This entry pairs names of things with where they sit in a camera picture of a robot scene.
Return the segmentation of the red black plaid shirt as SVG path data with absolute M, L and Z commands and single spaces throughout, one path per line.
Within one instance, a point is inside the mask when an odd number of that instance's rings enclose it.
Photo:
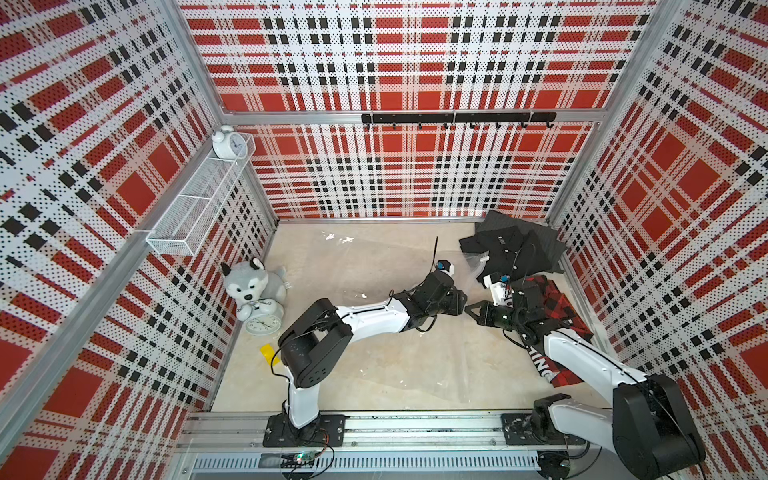
M 539 375 L 555 388 L 582 383 L 563 360 L 556 360 L 545 352 L 545 337 L 555 332 L 586 342 L 594 336 L 568 297 L 544 275 L 524 278 L 515 290 L 516 305 L 521 309 L 516 315 L 519 336 Z

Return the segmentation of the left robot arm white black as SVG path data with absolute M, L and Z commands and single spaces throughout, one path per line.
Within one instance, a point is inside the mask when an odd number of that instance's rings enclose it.
M 319 390 L 347 347 L 383 334 L 429 330 L 424 323 L 441 315 L 459 316 L 467 303 L 450 271 L 436 269 L 418 285 L 394 292 L 384 301 L 336 306 L 321 298 L 281 335 L 280 361 L 286 368 L 288 396 L 284 413 L 303 429 L 319 416 Z

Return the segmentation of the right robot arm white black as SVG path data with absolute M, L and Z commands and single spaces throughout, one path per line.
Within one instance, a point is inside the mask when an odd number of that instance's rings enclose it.
M 561 294 L 522 282 L 491 286 L 492 298 L 464 311 L 478 325 L 517 334 L 515 344 L 569 371 L 606 402 L 598 408 L 555 394 L 535 401 L 529 429 L 549 443 L 568 436 L 607 449 L 638 479 L 655 479 L 701 465 L 706 449 L 679 388 L 670 377 L 648 374 L 592 344 Z

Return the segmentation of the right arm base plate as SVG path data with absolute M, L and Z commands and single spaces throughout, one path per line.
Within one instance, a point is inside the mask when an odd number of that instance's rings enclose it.
M 586 445 L 580 437 L 555 430 L 548 420 L 533 411 L 502 414 L 501 422 L 507 445 Z

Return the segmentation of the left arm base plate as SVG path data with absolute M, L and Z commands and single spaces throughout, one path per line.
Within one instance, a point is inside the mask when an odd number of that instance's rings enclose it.
M 325 446 L 340 447 L 345 435 L 347 416 L 320 414 L 308 425 L 295 427 L 286 413 L 269 417 L 262 446 L 266 448 Z

